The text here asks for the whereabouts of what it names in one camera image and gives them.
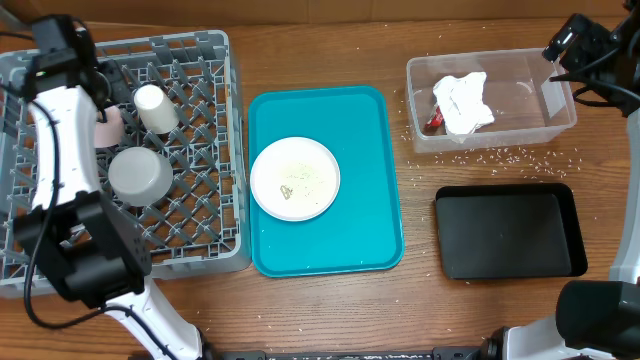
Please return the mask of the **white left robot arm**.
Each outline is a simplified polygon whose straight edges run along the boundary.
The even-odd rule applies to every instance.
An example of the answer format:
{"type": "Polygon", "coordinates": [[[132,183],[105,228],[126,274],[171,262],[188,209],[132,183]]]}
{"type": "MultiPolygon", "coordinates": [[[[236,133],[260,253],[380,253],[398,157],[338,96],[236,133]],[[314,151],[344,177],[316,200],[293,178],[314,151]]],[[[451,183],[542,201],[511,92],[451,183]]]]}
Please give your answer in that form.
{"type": "Polygon", "coordinates": [[[95,126],[111,98],[129,89],[116,66],[99,62],[84,23],[47,15],[31,24],[38,47],[19,89],[36,127],[37,186],[30,211],[12,222],[29,255],[23,302],[30,320],[66,329],[106,314],[120,322],[155,359],[213,359],[203,333],[184,320],[152,279],[150,253],[140,232],[102,190],[95,126]],[[49,323],[32,305],[33,275],[40,271],[69,302],[90,313],[49,323]]]}

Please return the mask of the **large white plate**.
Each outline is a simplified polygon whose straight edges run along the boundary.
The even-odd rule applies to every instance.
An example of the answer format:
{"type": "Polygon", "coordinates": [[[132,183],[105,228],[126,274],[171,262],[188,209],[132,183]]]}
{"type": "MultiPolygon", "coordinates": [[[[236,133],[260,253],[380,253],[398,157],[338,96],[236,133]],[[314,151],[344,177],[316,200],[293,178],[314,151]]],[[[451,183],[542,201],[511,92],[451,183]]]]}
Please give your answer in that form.
{"type": "Polygon", "coordinates": [[[253,199],[268,215],[302,222],[325,212],[341,185],[340,167],[320,142],[287,137],[265,147],[250,170],[253,199]]]}

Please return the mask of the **white paper cup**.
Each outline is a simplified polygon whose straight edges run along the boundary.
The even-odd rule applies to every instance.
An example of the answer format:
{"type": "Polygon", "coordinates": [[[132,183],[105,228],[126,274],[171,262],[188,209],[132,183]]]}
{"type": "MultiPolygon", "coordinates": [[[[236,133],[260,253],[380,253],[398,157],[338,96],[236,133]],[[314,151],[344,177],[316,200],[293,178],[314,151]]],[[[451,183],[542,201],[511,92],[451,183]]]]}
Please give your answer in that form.
{"type": "Polygon", "coordinates": [[[140,87],[134,94],[134,105],[145,128],[153,133],[169,133],[179,123],[173,102],[156,85],[140,87]]]}

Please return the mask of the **white napkin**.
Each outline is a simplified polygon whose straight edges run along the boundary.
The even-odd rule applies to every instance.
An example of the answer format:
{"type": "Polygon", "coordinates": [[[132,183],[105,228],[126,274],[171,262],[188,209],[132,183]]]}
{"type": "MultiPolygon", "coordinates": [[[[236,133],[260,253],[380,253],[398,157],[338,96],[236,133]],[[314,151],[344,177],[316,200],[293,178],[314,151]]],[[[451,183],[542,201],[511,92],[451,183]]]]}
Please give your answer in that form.
{"type": "Polygon", "coordinates": [[[495,122],[483,101],[486,79],[485,72],[471,72],[461,78],[447,75],[434,85],[432,92],[447,135],[471,135],[495,122]]]}

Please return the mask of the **red snack wrapper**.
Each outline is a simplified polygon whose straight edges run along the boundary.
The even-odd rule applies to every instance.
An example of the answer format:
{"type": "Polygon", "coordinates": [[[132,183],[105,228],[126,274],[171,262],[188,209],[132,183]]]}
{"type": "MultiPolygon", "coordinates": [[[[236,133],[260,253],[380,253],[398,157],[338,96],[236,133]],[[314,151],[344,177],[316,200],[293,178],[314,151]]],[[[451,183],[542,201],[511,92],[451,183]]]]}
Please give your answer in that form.
{"type": "Polygon", "coordinates": [[[424,125],[424,130],[426,132],[432,131],[433,129],[439,128],[444,122],[444,116],[441,112],[441,109],[438,105],[436,105],[430,115],[427,118],[427,121],[424,125]]]}

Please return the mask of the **small white plate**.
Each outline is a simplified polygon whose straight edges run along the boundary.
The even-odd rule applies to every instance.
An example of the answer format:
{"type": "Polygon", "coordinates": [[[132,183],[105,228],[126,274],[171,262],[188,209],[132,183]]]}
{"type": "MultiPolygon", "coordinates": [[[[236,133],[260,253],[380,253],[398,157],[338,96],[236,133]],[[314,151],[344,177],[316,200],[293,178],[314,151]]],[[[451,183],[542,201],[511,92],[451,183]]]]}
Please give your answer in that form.
{"type": "Polygon", "coordinates": [[[124,136],[124,121],[117,106],[110,106],[98,113],[95,125],[94,145],[96,148],[116,146],[124,136]]]}

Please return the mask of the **grey-green bowl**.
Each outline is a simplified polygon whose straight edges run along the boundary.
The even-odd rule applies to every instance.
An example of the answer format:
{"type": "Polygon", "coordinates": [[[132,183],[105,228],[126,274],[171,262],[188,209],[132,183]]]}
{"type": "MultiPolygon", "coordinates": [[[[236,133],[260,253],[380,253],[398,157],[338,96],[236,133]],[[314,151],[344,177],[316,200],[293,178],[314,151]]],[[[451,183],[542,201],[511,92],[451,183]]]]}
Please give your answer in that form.
{"type": "Polygon", "coordinates": [[[120,201],[150,206],[169,191],[173,169],[166,157],[144,147],[131,147],[113,158],[108,180],[120,201]]]}

